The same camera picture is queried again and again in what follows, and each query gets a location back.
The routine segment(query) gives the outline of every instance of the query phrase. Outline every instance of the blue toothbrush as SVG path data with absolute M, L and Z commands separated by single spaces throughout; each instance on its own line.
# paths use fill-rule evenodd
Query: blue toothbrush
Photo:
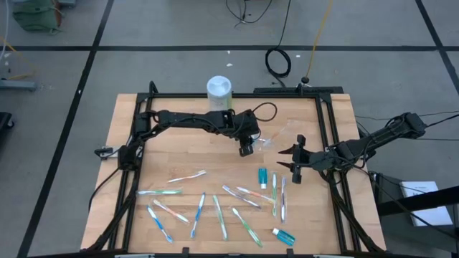
M 196 236 L 196 225 L 198 224 L 198 220 L 199 220 L 199 216 L 201 215 L 201 210 L 202 210 L 202 206 L 204 205 L 204 198 L 206 197 L 206 193 L 202 193 L 202 196 L 201 196 L 201 201 L 199 202 L 199 206 L 198 206 L 198 212 L 196 213 L 196 218 L 194 219 L 194 225 L 193 225 L 193 229 L 191 231 L 191 237 L 194 238 L 194 236 Z
M 169 243 L 173 243 L 174 240 L 172 240 L 172 237 L 169 236 L 167 233 L 166 233 L 166 230 L 164 229 L 163 225 L 161 224 L 161 222 L 159 222 L 158 220 L 158 217 L 156 216 L 156 214 L 153 212 L 153 209 L 148 205 L 146 207 L 148 209 L 148 212 L 150 213 L 151 217 L 153 218 L 153 220 L 156 222 L 156 224 L 158 225 L 158 228 L 161 230 L 161 232 L 163 232 L 164 236 L 166 236 L 166 239 Z

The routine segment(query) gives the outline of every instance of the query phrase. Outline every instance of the wooden table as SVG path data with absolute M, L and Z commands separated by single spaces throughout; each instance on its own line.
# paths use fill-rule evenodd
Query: wooden table
M 123 145 L 128 137 L 136 95 L 119 95 L 108 133 L 107 145 Z M 333 110 L 340 140 L 358 138 L 354 111 L 349 95 L 332 95 Z M 278 106 L 276 118 L 270 122 L 259 122 L 261 138 L 270 138 L 283 128 L 285 130 L 273 140 L 270 147 L 259 150 L 247 157 L 239 156 L 239 143 L 221 135 L 212 135 L 197 129 L 171 128 L 146 144 L 141 171 L 139 190 L 147 189 L 183 189 L 182 195 L 175 196 L 140 196 L 136 202 L 129 252 L 144 253 L 181 253 L 182 247 L 189 247 L 191 253 L 246 253 L 246 254 L 285 254 L 287 245 L 278 241 L 271 233 L 273 227 L 284 229 L 296 237 L 293 250 L 295 254 L 338 254 L 339 244 L 333 216 L 332 201 L 328 184 L 316 171 L 303 168 L 302 184 L 291 182 L 291 172 L 276 161 L 291 162 L 291 156 L 277 154 L 296 142 L 296 135 L 306 137 L 306 148 L 310 151 L 322 151 L 321 134 L 318 126 L 316 106 L 309 99 L 233 99 L 236 113 L 254 108 L 258 104 L 272 101 Z M 208 102 L 205 98 L 158 98 L 153 99 L 153 110 L 174 110 L 177 112 L 205 113 Z M 326 107 L 323 112 L 328 121 Z M 266 105 L 257 110 L 259 118 L 269 118 L 273 109 Z M 102 161 L 97 185 L 115 170 L 116 159 Z M 268 189 L 260 190 L 257 170 L 264 166 L 269 171 Z M 189 176 L 197 171 L 206 170 L 207 175 L 167 183 L 168 180 Z M 226 184 L 231 188 L 245 187 L 253 191 L 271 195 L 271 172 L 287 177 L 286 224 L 280 223 L 280 217 L 273 217 L 272 206 L 261 199 L 252 198 L 262 205 L 258 211 L 245 202 L 230 196 L 222 189 Z M 381 248 L 385 248 L 379 217 L 367 175 L 361 171 L 349 171 L 349 188 L 357 220 L 368 235 Z M 90 246 L 105 229 L 113 217 L 116 197 L 120 185 L 120 173 L 105 185 L 93 200 L 87 219 L 82 248 Z M 190 239 L 190 231 L 197 212 L 202 192 L 207 197 L 197 226 L 196 239 Z M 222 231 L 215 212 L 212 195 L 218 195 L 227 227 L 228 241 L 223 241 Z M 174 243 L 166 242 L 164 235 L 148 214 L 146 206 L 153 198 L 162 201 L 169 208 L 185 215 L 191 225 L 187 226 L 172 215 L 153 207 L 166 228 L 174 238 Z M 246 222 L 255 230 L 263 248 L 251 239 L 240 220 L 231 212 L 237 208 Z M 347 221 L 343 217 L 348 249 L 352 249 Z M 125 222 L 120 223 L 117 247 L 121 246 Z

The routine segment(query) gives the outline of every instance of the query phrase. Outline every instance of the black metal frame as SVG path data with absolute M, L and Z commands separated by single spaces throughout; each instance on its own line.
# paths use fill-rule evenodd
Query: black metal frame
M 248 94 L 247 93 L 240 93 L 240 94 L 235 93 L 233 94 L 233 98 L 267 98 L 268 97 L 268 98 L 314 99 L 316 103 L 318 123 L 319 123 L 320 132 L 321 132 L 321 140 L 322 140 L 323 148 L 325 150 L 329 146 L 329 143 L 328 143 L 328 136 L 326 132 L 325 119 L 323 116 L 322 102 L 326 104 L 328 118 L 329 118 L 329 122 L 331 126 L 331 134 L 333 138 L 333 143 L 339 142 L 338 128 L 336 127 L 336 120 L 335 120 L 333 106 L 331 102 L 331 94 L 333 93 L 344 93 L 344 92 L 343 92 L 342 87 L 320 87 L 320 88 L 297 87 L 296 89 L 295 88 L 257 88 L 256 90 L 254 90 L 254 93 L 248 93 Z M 137 94 L 136 107 L 134 110 L 133 117 L 137 116 L 140 113 L 141 104 L 145 99 L 147 99 L 147 110 L 149 110 L 151 109 L 151 104 L 153 102 L 153 99 L 155 98 L 173 98 L 173 97 L 174 98 L 205 98 L 207 97 L 207 95 L 205 93 L 189 93 L 189 94 L 186 94 L 186 93 L 185 94 L 184 93 L 158 93 L 156 88 L 150 85 L 149 93 L 138 93 Z M 131 126 L 131 134 L 135 126 L 134 123 L 135 123 L 135 119 L 133 119 L 133 123 Z M 134 171 L 134 177 L 140 178 L 140 172 L 141 172 L 141 167 L 137 171 Z M 115 213 L 119 211 L 121 204 L 123 203 L 123 199 L 125 198 L 126 188 L 128 186 L 128 180 L 127 180 L 128 174 L 129 174 L 129 171 L 123 171 L 123 175 L 121 177 L 121 182 L 120 182 L 120 189 L 118 191 L 118 198 L 117 198 L 116 206 L 115 206 Z M 343 191 L 344 200 L 349 210 L 353 213 L 351 194 L 349 191 L 349 184 L 348 184 L 347 178 L 344 174 L 341 174 L 340 176 L 342 177 L 342 191 Z M 134 200 L 134 202 L 131 204 L 128 210 L 128 215 L 126 219 L 126 227 L 125 227 L 125 231 L 123 235 L 123 244 L 122 244 L 122 250 L 126 250 L 126 251 L 128 250 L 129 241 L 131 237 L 133 213 L 134 213 L 135 206 L 136 206 L 136 202 Z M 340 251 L 341 253 L 346 252 L 348 250 L 346 247 L 346 237 L 344 234 L 344 226 L 343 226 L 343 222 L 341 218 L 341 212 L 335 203 L 333 203 L 333 212 L 335 216 L 336 232 L 338 235 Z M 351 235 L 352 235 L 352 243 L 354 246 L 354 251 L 360 252 L 361 247 L 360 247 L 359 238 L 352 227 L 350 227 L 350 230 L 351 230 Z M 117 235 L 118 235 L 118 227 L 115 229 L 115 231 L 110 236 L 109 245 L 108 245 L 109 249 L 115 248 L 115 242 L 116 242 Z

